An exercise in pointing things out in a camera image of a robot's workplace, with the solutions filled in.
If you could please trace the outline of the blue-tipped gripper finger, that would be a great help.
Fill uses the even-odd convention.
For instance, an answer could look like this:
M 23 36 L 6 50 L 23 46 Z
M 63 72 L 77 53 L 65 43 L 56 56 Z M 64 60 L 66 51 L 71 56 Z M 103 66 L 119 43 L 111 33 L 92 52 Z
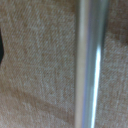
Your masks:
M 4 46 L 3 46 L 2 34 L 0 32 L 0 63 L 2 62 L 3 57 L 4 57 Z

